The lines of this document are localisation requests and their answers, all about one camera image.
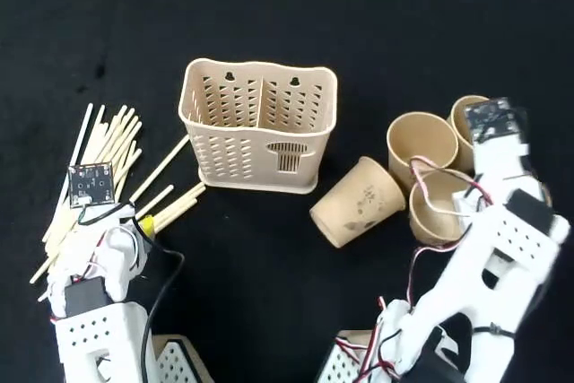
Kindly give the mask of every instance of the cable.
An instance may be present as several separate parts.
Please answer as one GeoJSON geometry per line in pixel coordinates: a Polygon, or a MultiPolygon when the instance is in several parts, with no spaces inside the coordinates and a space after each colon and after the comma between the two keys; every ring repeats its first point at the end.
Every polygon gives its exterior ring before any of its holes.
{"type": "Polygon", "coordinates": [[[468,227],[463,232],[463,234],[460,237],[458,237],[458,239],[456,241],[454,241],[452,244],[450,244],[447,247],[418,247],[415,249],[415,251],[413,253],[413,258],[411,259],[411,265],[409,268],[409,283],[406,286],[406,301],[411,306],[411,309],[414,306],[414,304],[413,304],[413,270],[414,270],[414,263],[416,262],[416,259],[425,251],[434,251],[436,253],[448,253],[450,251],[453,251],[454,249],[456,249],[460,245],[460,242],[463,240],[463,238],[466,236],[466,234],[470,231],[470,228],[472,225],[473,225],[472,223],[469,224],[468,227]]]}
{"type": "Polygon", "coordinates": [[[183,265],[186,262],[186,257],[182,253],[179,253],[178,251],[165,248],[160,243],[158,243],[156,241],[152,241],[151,239],[149,239],[147,237],[147,235],[145,234],[145,232],[142,231],[142,228],[140,227],[140,225],[137,222],[137,220],[135,219],[135,217],[132,217],[132,222],[133,222],[135,228],[137,229],[138,233],[142,236],[144,241],[146,241],[148,244],[150,244],[153,248],[157,248],[162,253],[165,253],[166,255],[171,255],[171,256],[177,257],[179,259],[179,262],[178,262],[178,265],[176,266],[176,269],[173,270],[173,273],[171,273],[170,277],[168,277],[168,279],[165,281],[165,283],[161,287],[160,292],[158,293],[158,296],[152,305],[152,309],[150,310],[150,314],[148,315],[147,320],[145,322],[145,328],[143,329],[142,351],[140,352],[140,367],[141,367],[141,372],[142,372],[142,382],[143,383],[149,383],[149,380],[147,377],[147,366],[145,364],[145,353],[147,350],[147,340],[150,337],[150,330],[152,328],[153,317],[157,313],[157,310],[160,306],[161,300],[163,299],[163,297],[168,292],[168,289],[170,288],[173,281],[178,277],[179,273],[183,269],[183,265]]]}
{"type": "Polygon", "coordinates": [[[462,172],[457,172],[457,171],[452,171],[452,170],[446,170],[444,168],[441,168],[439,165],[437,165],[435,162],[427,159],[424,156],[413,156],[410,160],[409,160],[409,168],[412,172],[412,174],[414,175],[417,184],[419,185],[419,188],[421,189],[422,192],[422,197],[426,203],[426,205],[435,213],[442,213],[442,214],[448,214],[448,215],[455,215],[456,217],[472,217],[473,214],[472,213],[460,213],[460,212],[456,212],[456,211],[449,211],[449,210],[444,210],[441,208],[437,208],[436,206],[434,206],[434,204],[431,201],[431,197],[430,197],[430,193],[429,193],[429,189],[427,188],[425,182],[424,182],[424,178],[422,177],[421,173],[419,172],[418,168],[416,168],[416,166],[414,165],[415,161],[419,161],[424,163],[425,165],[431,167],[433,170],[438,170],[440,172],[443,172],[445,174],[450,175],[451,177],[454,178],[459,178],[461,180],[463,180],[464,182],[466,182],[467,184],[469,184],[471,187],[474,187],[476,189],[478,189],[482,195],[484,196],[484,200],[488,203],[488,204],[492,204],[492,199],[491,196],[486,192],[486,190],[484,190],[484,188],[476,181],[474,181],[473,179],[471,179],[470,177],[468,177],[466,174],[462,173],[462,172]]]}
{"type": "Polygon", "coordinates": [[[90,226],[94,223],[99,222],[100,220],[105,219],[106,217],[110,217],[110,215],[112,215],[113,213],[117,213],[119,210],[121,210],[126,205],[131,205],[132,207],[134,206],[134,204],[132,204],[130,201],[125,201],[125,202],[122,202],[120,204],[117,204],[111,210],[108,210],[105,213],[102,213],[102,214],[98,215],[97,217],[94,217],[93,219],[90,219],[86,222],[83,220],[83,216],[86,213],[86,207],[84,207],[82,212],[78,216],[78,224],[80,226],[90,226]]]}

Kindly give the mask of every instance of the black cloth surface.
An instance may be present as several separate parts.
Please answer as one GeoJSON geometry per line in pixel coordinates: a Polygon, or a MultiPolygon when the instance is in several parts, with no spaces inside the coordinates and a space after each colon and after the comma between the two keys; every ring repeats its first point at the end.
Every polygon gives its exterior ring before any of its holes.
{"type": "MultiPolygon", "coordinates": [[[[570,162],[574,0],[0,0],[2,381],[61,382],[43,283],[29,286],[88,102],[134,106],[143,157],[126,194],[183,136],[177,115],[197,57],[326,65],[338,122],[307,196],[210,188],[161,234],[187,264],[157,334],[190,338],[216,381],[306,382],[340,329],[372,327],[376,298],[404,297],[415,241],[407,212],[343,249],[309,208],[363,154],[387,165],[386,130],[410,110],[448,115],[464,94],[507,96],[529,113],[532,162],[574,221],[570,162]]],[[[141,199],[197,182],[183,152],[141,199]]],[[[446,256],[424,256],[420,296],[446,256]]],[[[572,381],[567,242],[552,286],[517,334],[506,382],[572,381]]],[[[173,262],[152,256],[130,297],[152,304],[173,262]]],[[[455,325],[455,335],[464,325],[455,325]]]]}

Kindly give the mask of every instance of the beige utensil holder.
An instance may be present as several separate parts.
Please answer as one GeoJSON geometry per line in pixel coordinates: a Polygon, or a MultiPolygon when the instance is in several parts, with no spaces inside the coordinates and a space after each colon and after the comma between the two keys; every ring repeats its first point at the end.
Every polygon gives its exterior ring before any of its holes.
{"type": "Polygon", "coordinates": [[[336,76],[324,67],[199,58],[178,113],[206,185],[305,194],[317,184],[336,102],[336,76]]]}
{"type": "MultiPolygon", "coordinates": [[[[442,210],[455,211],[452,194],[468,188],[460,178],[433,171],[423,177],[429,189],[430,201],[442,210]]],[[[442,246],[460,238],[458,217],[432,211],[424,201],[421,188],[415,184],[409,195],[409,215],[414,237],[430,246],[442,246]]]]}
{"type": "Polygon", "coordinates": [[[474,170],[474,151],[470,131],[465,118],[465,107],[473,103],[488,100],[484,96],[468,95],[457,100],[448,116],[447,122],[452,126],[458,140],[458,155],[455,158],[453,167],[462,172],[474,170]]]}
{"type": "Polygon", "coordinates": [[[311,208],[311,218],[337,248],[404,210],[403,192],[370,157],[359,162],[311,208]]]}
{"type": "Polygon", "coordinates": [[[441,168],[449,166],[457,156],[458,141],[452,127],[429,112],[407,112],[396,118],[387,130],[388,170],[405,193],[414,184],[408,161],[424,156],[441,168]]]}

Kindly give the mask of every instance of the circuit board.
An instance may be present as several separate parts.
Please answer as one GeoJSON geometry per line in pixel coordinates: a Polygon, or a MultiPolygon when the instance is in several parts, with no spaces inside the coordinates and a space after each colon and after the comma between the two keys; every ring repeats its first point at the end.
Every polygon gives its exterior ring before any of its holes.
{"type": "Polygon", "coordinates": [[[465,117],[473,144],[520,133],[516,112],[507,98],[469,105],[465,108],[465,117]]]}
{"type": "Polygon", "coordinates": [[[111,163],[70,166],[68,179],[71,208],[115,202],[111,163]]]}

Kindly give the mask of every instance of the paper cup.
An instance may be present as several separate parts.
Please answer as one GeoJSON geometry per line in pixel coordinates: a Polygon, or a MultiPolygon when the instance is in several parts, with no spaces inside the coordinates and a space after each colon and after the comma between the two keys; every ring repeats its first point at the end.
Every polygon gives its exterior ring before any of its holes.
{"type": "Polygon", "coordinates": [[[474,152],[470,130],[468,130],[468,124],[466,123],[465,107],[473,103],[484,102],[485,100],[488,100],[488,98],[484,96],[463,96],[454,103],[450,110],[450,116],[448,116],[447,122],[452,126],[458,140],[458,155],[453,163],[453,168],[462,172],[474,170],[474,152]]]}
{"type": "Polygon", "coordinates": [[[310,214],[326,238],[340,248],[404,208],[403,193],[388,172],[370,157],[361,157],[310,214]]]}
{"type": "Polygon", "coordinates": [[[425,156],[446,168],[457,156],[458,141],[443,118],[428,112],[407,112],[388,127],[387,147],[388,170],[408,193],[414,185],[409,159],[425,156]]]}
{"type": "MultiPolygon", "coordinates": [[[[422,177],[429,189],[430,201],[442,210],[455,211],[452,194],[468,188],[460,178],[433,171],[422,177]]],[[[421,188],[416,184],[409,195],[409,215],[414,237],[430,246],[441,246],[460,238],[462,231],[455,215],[436,213],[424,201],[421,188]]]]}

